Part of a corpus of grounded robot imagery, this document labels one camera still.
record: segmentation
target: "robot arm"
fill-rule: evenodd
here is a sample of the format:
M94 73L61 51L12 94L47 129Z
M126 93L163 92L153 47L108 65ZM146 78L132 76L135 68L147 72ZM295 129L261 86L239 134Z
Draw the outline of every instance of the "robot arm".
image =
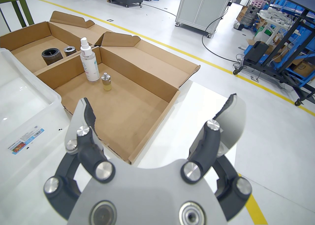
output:
M204 124L188 159L142 169L106 158L95 133L93 110L83 98L65 137L67 153L55 175L45 182L44 194L68 225L134 221L138 225L227 225L252 192L250 183L238 176L223 155L242 134L244 112L244 102L231 95L214 119ZM92 176L82 192L74 180L80 163ZM219 176L215 194L204 179L211 167Z

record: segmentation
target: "green metal stand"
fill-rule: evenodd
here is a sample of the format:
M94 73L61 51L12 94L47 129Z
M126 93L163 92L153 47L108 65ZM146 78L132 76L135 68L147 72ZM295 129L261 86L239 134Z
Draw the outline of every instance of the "green metal stand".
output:
M0 0L0 4L2 3L7 3L7 2L11 2L12 5L13 5L13 8L16 12L16 15L20 21L20 24L22 27L26 27L26 23L24 21L24 18L23 18L23 15L19 9L19 6L18 6L18 3L17 3L18 0ZM29 25L34 25L34 21L33 21L33 18L31 16L31 13L28 9L28 6L27 6L27 3L26 3L26 0L19 0L20 1L20 5L21 5L21 8L24 12L24 15L26 17L26 20L28 22Z

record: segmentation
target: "product label sticker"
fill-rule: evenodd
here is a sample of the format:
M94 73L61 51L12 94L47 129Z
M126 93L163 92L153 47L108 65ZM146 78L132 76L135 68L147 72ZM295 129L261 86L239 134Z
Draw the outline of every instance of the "product label sticker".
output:
M12 154L17 154L21 151L27 144L32 142L36 137L44 132L44 129L34 126L29 132L25 133L18 141L13 143L8 147Z

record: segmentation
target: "yellow floor line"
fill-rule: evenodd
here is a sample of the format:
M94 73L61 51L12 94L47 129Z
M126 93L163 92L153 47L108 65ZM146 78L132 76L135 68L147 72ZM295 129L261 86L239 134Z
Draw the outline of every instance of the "yellow floor line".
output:
M78 13L78 14L83 15L83 16L90 17L90 18L92 18L92 19L95 19L95 20L98 20L98 21L100 21L100 22L103 22L103 23L105 23L105 24L107 24L107 25L111 25L111 26L113 26L113 27L117 27L117 28L119 28L119 29L121 29L121 30L124 30L124 31L129 32L129 33L134 34L134 35L137 35L137 36L139 36L139 37L142 37L142 38L144 38L144 39L147 39L147 40L152 41L152 42L154 42L154 43L156 43L156 44L159 44L159 45L162 45L162 46L167 47L167 48L169 48L169 49L172 49L172 50L174 50L174 51L177 51L178 53L181 53L181 54L183 54L183 55L189 56L189 57L191 57L191 58L193 58L193 59L195 59L195 60L198 60L198 61L200 61L200 62L202 62L202 63L208 64L208 65L210 65L210 66L212 66L212 67L214 67L214 68L217 68L217 69L219 69L219 70L221 70L221 71L224 71L224 72L226 72L226 73L228 73L228 74L233 75L233 72L232 72L232 71L227 70L227 69L225 69L225 68L223 68L223 67L221 67L221 66L219 66L219 65L216 65L216 64L214 64L214 63L208 62L208 61L206 61L206 60L204 60L204 59L202 59L202 58L199 58L199 57L197 57L197 56L195 56L195 55L189 54L189 53L184 52L184 51L182 51L182 50L180 50L180 49L178 49L178 48L175 48L175 47L172 47L172 46L170 46L170 45L164 44L164 43L162 43L162 42L160 42L160 41L157 41L157 40L155 40L155 39L152 39L152 38L150 38L150 37L141 35L141 34L139 34L139 33L136 33L136 32L134 32L134 31L132 31L132 30L129 30L129 29L127 29L127 28L124 28L124 27L115 25L115 24L113 24L113 23L110 23L110 22L108 22L108 21L102 20L102 19L100 19L100 18L97 18L97 17L91 16L91 15L82 13L82 12L80 12L80 11L77 11L77 10L74 10L74 9L71 9L71 8L67 8L67 7L58 5L58 4L56 4L56 3L52 3L52 2L47 1L47 0L39 0L39 1L42 1L42 2L45 2L45 3L51 4L51 5L54 5L54 6L57 6L57 7L60 7L60 8L63 8L63 9L66 9L66 10L69 10L69 11L72 11L72 12L75 12L75 13ZM269 89L269 88L267 88L267 87L265 87L265 86L263 86L263 85L261 85L261 84L259 84L259 83L257 83L257 82L254 82L254 81L252 81L252 80L249 80L249 79L247 79L247 78L244 77L244 76L236 75L235 77L240 78L241 80L246 81L246 82L248 82L248 83L250 83L250 84L253 84L253 85L255 85L256 87L261 88L261 89L263 89L263 90L265 90L265 91L268 91L269 93L271 93L271 94L273 94L273 95L275 95L275 96L277 96L277 97L279 97L279 98L281 98L281 99L283 99L283 100L285 100L285 101L287 101L287 102L289 102L289 103L291 103L291 104L294 104L294 101L290 100L289 98L287 98L287 97L285 97L285 96L279 94L278 92L275 92L275 91L273 91L273 90L271 90L271 89ZM309 110L309 109L307 109L307 108L305 108L305 107L303 107L303 106L299 106L299 108L302 109L302 110L304 110L305 112L307 112L307 113L309 113L309 114L311 114L312 116L315 117L315 112L313 112L313 111L311 111L311 110Z
M210 65L210 66L213 66L213 67L215 67L215 68L217 68L217 69L219 69L219 70L221 70L221 71L224 71L224 72L229 73L229 74L233 74L231 71L229 71L229 70L227 70L227 69L225 69L225 68L223 68L223 67L221 67L221 66L218 66L218 65L216 65L216 64L214 64L214 63L211 63L211 62L208 62L208 61L206 61L206 60L204 60L204 59L201 59L201 58L199 58L199 57L197 57L197 56L194 56L194 55L192 55L192 54L186 53L186 52L184 52L184 51L182 51L182 50L179 50L179 49L177 49L177 48L175 48L175 47L172 47L172 46L170 46L170 45L166 45L166 44L164 44L164 43L161 43L161 42L159 42L159 41L157 41L157 40L154 40L154 39L152 39L152 38L149 38L149 37L146 37L146 36L144 36L144 35L138 34L138 33L134 32L134 31L131 31L131 30L127 29L127 28L120 27L120 26L118 26L118 25L115 25L115 24L110 23L110 22L108 22L108 21L102 20L102 19L100 19L100 18L97 18L97 17L91 16L91 15L82 13L82 12L80 12L80 11L76 11L76 10L74 10L74 9L70 9L70 8L64 7L64 6L61 6L61 5L58 5L58 4L55 4L55 3L52 3L52 2L46 1L46 0L39 0L39 1L42 1L42 2L45 2L45 3L51 4L51 5L54 5L54 6L57 6L57 7L60 7L60 8L63 8L63 9L66 9L66 10L69 10L69 11L72 11L72 12L75 12L75 13L78 13L78 14L80 14L80 15L87 16L87 17L90 17L90 18L92 18L92 19L101 21L101 22L106 23L106 24L108 24L108 25L117 27L117 28L119 28L119 29L121 29L121 30L124 30L124 31L126 31L126 32L129 32L129 33L131 33L131 34L134 34L134 35L137 35L137 36L139 36L139 37L142 37L142 38L145 38L145 39L147 39L147 40L150 40L150 41L152 41L152 42L154 42L154 43L156 43L156 44L159 44L159 45L162 45L162 46L164 46L164 47L170 48L170 49L172 49L172 50L174 50L174 51L177 51L177 52L179 52L179 53L181 53L181 54L187 55L187 56L189 56L189 57L191 57L191 58L194 58L194 59L196 59L196 60L198 60L198 61L200 61L200 62L206 63L206 64L208 64L208 65ZM293 101L291 101L291 100L289 100L288 98L282 96L281 94L278 94L278 93L276 93L276 92L274 92L274 91L272 91L272 90L270 90L270 89L268 89L268 88L266 88L266 87L264 87L264 86L262 86L262 85L260 85L260 84L258 84L258 83L255 83L255 82L253 82L253 81L250 81L250 80L246 79L246 78L243 77L243 76L237 75L237 77L240 78L240 79L242 79L242 80L244 80L244 81L247 81L247 82L249 82L249 83L251 83L251 84L254 84L254 85L256 85L257 87L260 87L260 88L262 88L262 89L264 89L264 90L266 90L266 91L268 91L268 92L270 92L270 93L272 93L272 94L275 94L276 96L278 96L278 97L280 97L280 98L282 98L282 99L284 99L284 100L286 100L286 101L288 101L288 102L294 103ZM315 113L313 113L312 111L307 110L307 109L305 109L305 111L308 112L308 113L310 113L310 114L312 114L313 116L315 116ZM250 214L250 216L251 216L251 218L252 218L252 220L253 220L253 222L254 222L255 225L259 225L259 224L260 224L260 225L268 225L268 223L267 223L267 221L266 221L264 215L262 214L262 212L261 212L261 210L260 210L260 208L259 208L259 206L258 206L256 200L254 199L253 195L250 196L248 202L246 203L246 208L247 208L247 210L248 210L248 212L249 212L249 214Z

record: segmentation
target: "clear plastic bottle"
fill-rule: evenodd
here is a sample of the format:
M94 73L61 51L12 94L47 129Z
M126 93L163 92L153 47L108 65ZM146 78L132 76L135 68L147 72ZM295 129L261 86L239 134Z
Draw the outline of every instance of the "clear plastic bottle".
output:
M95 53L92 51L86 37L81 39L81 61L86 74L86 77L90 82L96 82L99 80L99 71L96 61Z

